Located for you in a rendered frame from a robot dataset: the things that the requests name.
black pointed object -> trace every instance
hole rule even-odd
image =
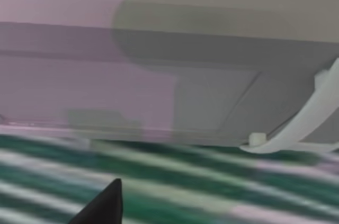
[[[68,224],[122,224],[122,182],[115,179]]]

white handle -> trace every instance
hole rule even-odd
[[[318,75],[314,94],[282,131],[259,146],[244,145],[240,148],[244,151],[258,154],[298,148],[294,146],[324,123],[338,107],[339,58],[336,59],[327,73],[322,71]]]

green striped fabric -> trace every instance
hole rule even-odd
[[[125,224],[339,223],[337,153],[81,143],[0,137],[0,223],[67,223],[115,177]]]

dark object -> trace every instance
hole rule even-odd
[[[122,224],[122,182],[114,180],[68,224]]]

striped cloth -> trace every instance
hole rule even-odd
[[[0,137],[0,223],[67,223],[115,177],[123,180],[124,224],[339,223],[336,153],[80,145]]]

